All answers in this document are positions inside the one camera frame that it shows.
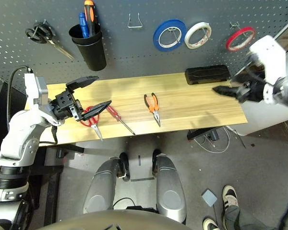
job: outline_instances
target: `black scissors handle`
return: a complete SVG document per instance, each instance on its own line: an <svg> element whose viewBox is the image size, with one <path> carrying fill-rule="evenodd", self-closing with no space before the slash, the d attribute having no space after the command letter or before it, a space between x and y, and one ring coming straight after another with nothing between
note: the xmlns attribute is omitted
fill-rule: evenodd
<svg viewBox="0 0 288 230"><path fill-rule="evenodd" d="M51 29L44 23L40 23L40 22L36 22L33 25L33 29L29 29L29 28L26 29L25 34L32 41L36 43L41 43L41 44L47 43L47 41L51 40L53 37L53 33Z"/></svg>
<svg viewBox="0 0 288 230"><path fill-rule="evenodd" d="M35 33L34 37L34 30L27 28L25 30L25 35L27 35L28 38L30 38L32 41L36 42L36 43L47 43L47 40L40 34L40 32L38 31L39 29L37 29L37 32Z"/></svg>

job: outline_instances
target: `gray floor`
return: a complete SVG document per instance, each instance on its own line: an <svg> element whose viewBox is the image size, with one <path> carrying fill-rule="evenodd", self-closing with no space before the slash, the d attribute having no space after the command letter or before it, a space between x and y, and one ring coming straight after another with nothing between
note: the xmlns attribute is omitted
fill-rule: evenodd
<svg viewBox="0 0 288 230"><path fill-rule="evenodd" d="M227 136L219 129L224 148ZM218 223L223 211L222 189L226 184L236 188L239 205L269 226L276 226L288 204L288 134L282 124L241 137L230 134L228 151L220 154L201 149L186 140L187 131L113 138L104 142L77 143L85 147L84 154L68 154L64 161L58 201L58 220L81 214L85 194L98 167L111 156L128 152L131 178L151 177L151 155L160 148L174 162L187 200L187 226L202 229L204 217L215 218L214 210L202 199L209 188L218 198L215 209ZM204 144L213 150L208 143ZM142 164L138 165L138 155ZM128 196L137 205L156 206L156 180L124 182L117 180L114 201ZM132 205L124 200L115 208ZM42 226L43 207L37 210L31 229Z"/></svg>

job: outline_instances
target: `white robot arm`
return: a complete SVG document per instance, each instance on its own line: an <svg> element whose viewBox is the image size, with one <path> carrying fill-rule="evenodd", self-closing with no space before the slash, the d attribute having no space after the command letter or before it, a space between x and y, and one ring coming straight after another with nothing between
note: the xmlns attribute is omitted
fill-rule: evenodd
<svg viewBox="0 0 288 230"><path fill-rule="evenodd" d="M67 83L65 91L50 100L44 78L36 77L33 73L24 74L30 109L19 111L12 117L10 130L0 149L0 219L9 221L8 226L12 226L12 229L22 229L25 225L28 203L23 198L29 187L30 165L34 162L39 139L45 128L53 127L55 142L49 143L57 144L57 126L64 124L66 118L87 120L101 113L111 103L100 103L89 112L82 113L81 104L73 97L73 92L97 79L90 76Z"/></svg>
<svg viewBox="0 0 288 230"><path fill-rule="evenodd" d="M288 76L286 76L286 51L269 35L250 46L248 62L264 66L264 74L257 75L248 65L249 78L240 87L217 86L215 92L235 97L239 102L264 100L267 104L288 106Z"/></svg>

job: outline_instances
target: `robot leg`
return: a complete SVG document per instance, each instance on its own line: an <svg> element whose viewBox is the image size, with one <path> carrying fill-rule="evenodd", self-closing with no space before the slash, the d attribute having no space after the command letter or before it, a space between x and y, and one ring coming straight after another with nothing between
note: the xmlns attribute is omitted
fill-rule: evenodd
<svg viewBox="0 0 288 230"><path fill-rule="evenodd" d="M113 157L104 162L95 173L84 201L84 214L113 209L117 177L126 177L126 172L123 161Z"/></svg>
<svg viewBox="0 0 288 230"><path fill-rule="evenodd" d="M157 177L157 210L161 215L185 224L186 200L177 170L157 149L153 153L153 175Z"/></svg>

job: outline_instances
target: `scissors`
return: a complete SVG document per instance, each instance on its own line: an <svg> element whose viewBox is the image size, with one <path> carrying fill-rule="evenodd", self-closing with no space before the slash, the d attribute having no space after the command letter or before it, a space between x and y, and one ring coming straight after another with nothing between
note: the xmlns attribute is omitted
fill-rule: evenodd
<svg viewBox="0 0 288 230"><path fill-rule="evenodd" d="M86 112L90 111L91 108L93 108L93 106L87 107L85 110L83 110L83 112L86 113ZM82 120L80 120L80 122L81 122L82 125L93 128L93 129L95 130L96 134L99 136L99 138L100 138L101 140L103 140L103 139L102 139L102 136L101 136L101 133L100 133L98 127L97 127L98 121L99 121L99 114L97 115L97 119L95 119L94 117L92 117L92 118L90 118L90 119L87 120L87 123L84 122L84 121L82 121Z"/></svg>
<svg viewBox="0 0 288 230"><path fill-rule="evenodd" d="M32 41L36 43L51 44L54 48L56 48L62 54L67 56L69 59L74 60L73 56L69 52L67 52L61 46L54 43L54 41L52 40L54 34L51 31L50 26L46 24L46 20L43 23L36 22L33 25L33 29L27 28L25 30L25 34L27 35L28 38L30 38Z"/></svg>

